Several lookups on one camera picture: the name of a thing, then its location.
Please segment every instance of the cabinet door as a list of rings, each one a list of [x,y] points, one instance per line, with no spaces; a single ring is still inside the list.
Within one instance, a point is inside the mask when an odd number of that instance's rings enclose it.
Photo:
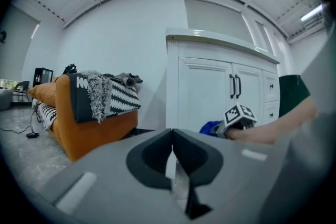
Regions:
[[[235,63],[232,64],[232,69],[236,80],[235,103],[240,103],[252,108],[258,120],[256,126],[262,125],[264,105],[262,71],[257,68]]]
[[[234,99],[231,63],[180,57],[178,59],[178,126],[199,132],[208,121],[220,121]]]

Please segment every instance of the black and white pillow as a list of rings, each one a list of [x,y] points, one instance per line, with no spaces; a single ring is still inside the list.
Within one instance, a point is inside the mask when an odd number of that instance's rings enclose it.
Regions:
[[[43,127],[45,131],[49,131],[54,120],[56,119],[56,107],[50,106],[44,103],[37,101],[36,99],[33,100],[33,107],[37,107],[37,113],[40,115]]]
[[[112,81],[111,115],[120,115],[141,107],[135,88]]]

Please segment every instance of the green cloth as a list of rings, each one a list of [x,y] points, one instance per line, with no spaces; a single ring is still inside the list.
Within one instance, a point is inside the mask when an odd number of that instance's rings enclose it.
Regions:
[[[299,75],[288,75],[279,78],[280,84],[280,109],[279,117],[287,114],[310,93]]]

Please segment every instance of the chair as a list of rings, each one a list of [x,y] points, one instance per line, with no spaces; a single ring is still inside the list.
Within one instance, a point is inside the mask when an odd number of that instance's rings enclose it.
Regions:
[[[22,82],[19,82],[15,88],[13,89],[13,96],[14,95],[18,95],[18,100],[19,100],[19,103],[20,103],[20,96],[22,96],[21,100],[22,100],[22,103],[23,103],[23,97],[24,97],[24,94],[26,94],[26,97],[27,97],[27,100],[29,102],[29,97],[28,97],[28,87],[29,87],[29,81],[28,80],[25,80],[25,81],[22,81]]]

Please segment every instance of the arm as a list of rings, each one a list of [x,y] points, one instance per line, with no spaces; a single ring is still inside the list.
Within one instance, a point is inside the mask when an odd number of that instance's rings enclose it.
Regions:
[[[276,121],[246,130],[231,129],[227,132],[227,136],[232,140],[273,144],[278,135],[295,130],[305,121],[313,119],[316,115],[317,109],[313,104],[313,100],[307,97],[293,110]]]

